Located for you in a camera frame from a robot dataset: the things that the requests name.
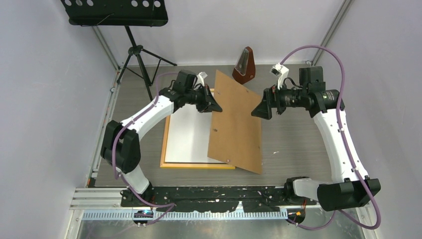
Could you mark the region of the brown backing board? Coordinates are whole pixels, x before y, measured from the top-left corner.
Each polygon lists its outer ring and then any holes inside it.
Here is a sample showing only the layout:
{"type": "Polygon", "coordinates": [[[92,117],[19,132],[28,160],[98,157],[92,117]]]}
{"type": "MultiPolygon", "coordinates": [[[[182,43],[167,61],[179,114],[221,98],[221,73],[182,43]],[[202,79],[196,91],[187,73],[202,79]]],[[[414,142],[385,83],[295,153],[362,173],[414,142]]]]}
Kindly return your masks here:
{"type": "Polygon", "coordinates": [[[212,113],[208,157],[262,174],[262,122],[251,115],[261,97],[221,71],[213,97],[222,112],[212,113]]]}

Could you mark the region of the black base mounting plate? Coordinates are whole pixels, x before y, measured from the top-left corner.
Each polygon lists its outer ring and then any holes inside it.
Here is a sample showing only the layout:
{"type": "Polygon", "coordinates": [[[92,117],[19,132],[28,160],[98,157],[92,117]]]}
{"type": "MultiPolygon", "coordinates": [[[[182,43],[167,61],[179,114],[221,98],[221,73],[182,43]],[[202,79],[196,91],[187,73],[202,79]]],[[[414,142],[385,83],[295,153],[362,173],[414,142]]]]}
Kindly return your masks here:
{"type": "Polygon", "coordinates": [[[275,212],[280,206],[313,206],[315,201],[305,198],[287,198],[282,186],[192,186],[153,187],[141,196],[154,205],[163,205],[157,211],[165,212],[174,204],[172,212],[233,212],[241,205],[246,212],[275,212]]]}

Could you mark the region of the printed photo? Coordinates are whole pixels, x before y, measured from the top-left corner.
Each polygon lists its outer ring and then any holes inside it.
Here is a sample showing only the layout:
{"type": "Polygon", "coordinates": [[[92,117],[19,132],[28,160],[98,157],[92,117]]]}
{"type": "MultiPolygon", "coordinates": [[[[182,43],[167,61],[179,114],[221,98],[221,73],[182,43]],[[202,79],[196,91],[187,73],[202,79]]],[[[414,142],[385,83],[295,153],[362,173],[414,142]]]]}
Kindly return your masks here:
{"type": "Polygon", "coordinates": [[[208,157],[212,113],[199,113],[185,105],[170,115],[166,163],[220,164],[208,157]]]}

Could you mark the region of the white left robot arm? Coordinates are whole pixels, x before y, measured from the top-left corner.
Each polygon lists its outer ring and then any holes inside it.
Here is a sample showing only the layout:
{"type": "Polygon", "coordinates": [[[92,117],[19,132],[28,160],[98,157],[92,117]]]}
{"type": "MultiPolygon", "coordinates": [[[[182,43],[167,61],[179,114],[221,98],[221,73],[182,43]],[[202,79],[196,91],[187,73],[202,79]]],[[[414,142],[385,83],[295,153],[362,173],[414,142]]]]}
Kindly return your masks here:
{"type": "Polygon", "coordinates": [[[125,120],[107,123],[100,155],[112,166],[115,177],[121,177],[134,190],[133,199],[139,205],[147,206],[153,198],[152,184],[140,167],[142,138],[185,105],[195,106],[199,113],[222,112],[205,83],[206,77],[205,72],[181,70],[143,109],[125,120]]]}

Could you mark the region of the black music stand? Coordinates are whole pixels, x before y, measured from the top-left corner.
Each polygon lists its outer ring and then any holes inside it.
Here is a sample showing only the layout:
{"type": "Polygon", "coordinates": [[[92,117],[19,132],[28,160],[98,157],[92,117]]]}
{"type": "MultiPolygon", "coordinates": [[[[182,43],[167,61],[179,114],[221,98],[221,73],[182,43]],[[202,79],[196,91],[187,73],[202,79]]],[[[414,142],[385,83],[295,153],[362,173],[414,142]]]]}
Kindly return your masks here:
{"type": "Polygon", "coordinates": [[[161,62],[177,66],[135,42],[131,26],[162,27],[168,23],[168,14],[164,0],[63,0],[61,1],[69,17],[71,25],[79,26],[124,26],[131,47],[122,68],[117,83],[121,82],[123,74],[131,58],[137,59],[141,74],[135,73],[143,79],[149,99],[152,99],[150,87],[153,85],[157,73],[149,77],[141,53],[144,52],[158,59],[155,71],[161,62]]]}

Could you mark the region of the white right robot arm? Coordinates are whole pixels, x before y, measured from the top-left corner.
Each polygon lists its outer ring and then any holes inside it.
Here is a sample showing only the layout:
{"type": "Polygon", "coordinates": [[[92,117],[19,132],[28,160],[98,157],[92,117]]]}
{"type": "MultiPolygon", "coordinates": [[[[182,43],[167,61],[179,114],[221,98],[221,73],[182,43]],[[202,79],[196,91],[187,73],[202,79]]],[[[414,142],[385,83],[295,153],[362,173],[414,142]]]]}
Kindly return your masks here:
{"type": "Polygon", "coordinates": [[[354,148],[346,123],[345,106],[336,110],[339,90],[328,90],[322,67],[299,69],[299,83],[288,88],[289,69],[276,64],[271,71],[277,84],[263,91],[261,103],[252,111],[253,117],[269,120],[272,109],[282,114],[287,108],[304,108],[309,112],[322,136],[331,168],[331,182],[306,176],[286,180],[284,198],[297,204],[303,198],[317,201],[325,211],[363,207],[370,196],[381,190],[378,179],[371,179],[354,148]]]}

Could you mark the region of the yellow wooden picture frame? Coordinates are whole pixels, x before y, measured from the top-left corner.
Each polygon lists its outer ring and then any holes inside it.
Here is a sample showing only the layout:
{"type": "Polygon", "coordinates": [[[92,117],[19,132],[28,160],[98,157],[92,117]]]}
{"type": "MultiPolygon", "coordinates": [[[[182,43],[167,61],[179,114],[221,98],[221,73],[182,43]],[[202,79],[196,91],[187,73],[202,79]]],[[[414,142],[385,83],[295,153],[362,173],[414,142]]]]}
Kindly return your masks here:
{"type": "Polygon", "coordinates": [[[165,119],[165,128],[163,134],[163,143],[162,151],[160,158],[160,167],[161,168],[184,168],[184,169],[235,169],[235,166],[229,165],[227,163],[221,162],[220,164],[198,164],[198,163],[166,163],[165,162],[165,153],[167,145],[167,135],[169,130],[169,118],[165,119]]]}

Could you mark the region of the brown metronome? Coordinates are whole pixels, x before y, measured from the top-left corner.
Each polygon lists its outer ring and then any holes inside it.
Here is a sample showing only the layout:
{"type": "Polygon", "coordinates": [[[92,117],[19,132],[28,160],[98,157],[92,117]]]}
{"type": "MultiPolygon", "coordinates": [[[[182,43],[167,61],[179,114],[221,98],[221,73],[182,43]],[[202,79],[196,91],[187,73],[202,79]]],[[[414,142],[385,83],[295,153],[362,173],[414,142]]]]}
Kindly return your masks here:
{"type": "Polygon", "coordinates": [[[256,74],[254,54],[251,47],[247,46],[242,53],[233,69],[233,79],[241,85],[251,81],[256,74]]]}

